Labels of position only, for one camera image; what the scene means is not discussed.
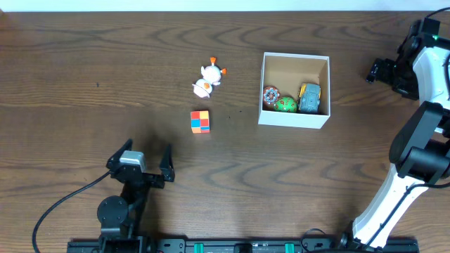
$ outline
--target white backdrop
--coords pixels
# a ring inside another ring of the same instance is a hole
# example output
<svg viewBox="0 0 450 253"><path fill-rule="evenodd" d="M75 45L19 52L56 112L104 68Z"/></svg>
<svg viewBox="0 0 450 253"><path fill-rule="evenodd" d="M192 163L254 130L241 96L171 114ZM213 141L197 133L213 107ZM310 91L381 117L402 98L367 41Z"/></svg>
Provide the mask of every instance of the white backdrop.
<svg viewBox="0 0 450 253"><path fill-rule="evenodd" d="M435 11L450 0L0 0L3 11Z"/></svg>

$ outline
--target white box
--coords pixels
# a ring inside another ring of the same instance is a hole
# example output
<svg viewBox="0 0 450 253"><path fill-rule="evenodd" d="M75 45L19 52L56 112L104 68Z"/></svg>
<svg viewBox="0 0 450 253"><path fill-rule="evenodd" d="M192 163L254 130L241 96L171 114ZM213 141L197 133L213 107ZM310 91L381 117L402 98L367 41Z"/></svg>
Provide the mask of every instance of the white box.
<svg viewBox="0 0 450 253"><path fill-rule="evenodd" d="M281 97L290 96L298 100L300 85L305 82L318 84L321 87L321 102L317 115L275 112L269 110L262 102L262 92L266 86L275 86L280 91ZM320 129L331 116L330 104L330 58L328 56L264 53L258 124Z"/></svg>

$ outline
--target toy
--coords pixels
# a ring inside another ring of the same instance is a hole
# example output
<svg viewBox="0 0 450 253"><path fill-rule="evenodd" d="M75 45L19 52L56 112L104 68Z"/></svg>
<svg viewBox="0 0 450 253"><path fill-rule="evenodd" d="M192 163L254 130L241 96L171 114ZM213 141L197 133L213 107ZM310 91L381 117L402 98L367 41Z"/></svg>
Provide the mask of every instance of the toy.
<svg viewBox="0 0 450 253"><path fill-rule="evenodd" d="M210 132L210 113L208 111L191 112L191 128L195 134Z"/></svg>
<svg viewBox="0 0 450 253"><path fill-rule="evenodd" d="M262 91L262 100L265 105L270 106L280 98L280 92L273 86L268 86Z"/></svg>
<svg viewBox="0 0 450 253"><path fill-rule="evenodd" d="M301 113L316 114L321 103L321 87L317 84L302 84L299 90L298 111Z"/></svg>
<svg viewBox="0 0 450 253"><path fill-rule="evenodd" d="M220 85L221 74L226 74L226 68L220 70L216 65L216 58L211 57L211 66L203 67L200 69L203 78L199 79L194 86L194 94L204 98L210 97L212 92L211 85Z"/></svg>
<svg viewBox="0 0 450 253"><path fill-rule="evenodd" d="M274 110L277 112L297 112L297 102L290 97L280 98L275 102Z"/></svg>

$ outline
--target rubik's cube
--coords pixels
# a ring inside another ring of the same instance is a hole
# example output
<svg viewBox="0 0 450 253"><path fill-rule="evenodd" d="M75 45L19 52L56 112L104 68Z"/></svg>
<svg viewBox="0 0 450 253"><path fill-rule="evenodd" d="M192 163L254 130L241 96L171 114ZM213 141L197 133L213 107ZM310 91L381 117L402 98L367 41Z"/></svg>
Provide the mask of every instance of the rubik's cube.
<svg viewBox="0 0 450 253"><path fill-rule="evenodd" d="M191 112L191 128L195 134L210 132L210 113L208 111Z"/></svg>

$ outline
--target toy car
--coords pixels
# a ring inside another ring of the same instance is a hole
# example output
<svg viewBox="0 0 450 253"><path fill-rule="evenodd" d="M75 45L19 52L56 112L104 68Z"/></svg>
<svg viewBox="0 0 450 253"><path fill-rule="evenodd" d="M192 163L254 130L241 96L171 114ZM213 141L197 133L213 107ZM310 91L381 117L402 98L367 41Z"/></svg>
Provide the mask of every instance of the toy car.
<svg viewBox="0 0 450 253"><path fill-rule="evenodd" d="M300 113L316 114L319 112L321 87L317 84L302 84L298 94L298 110Z"/></svg>

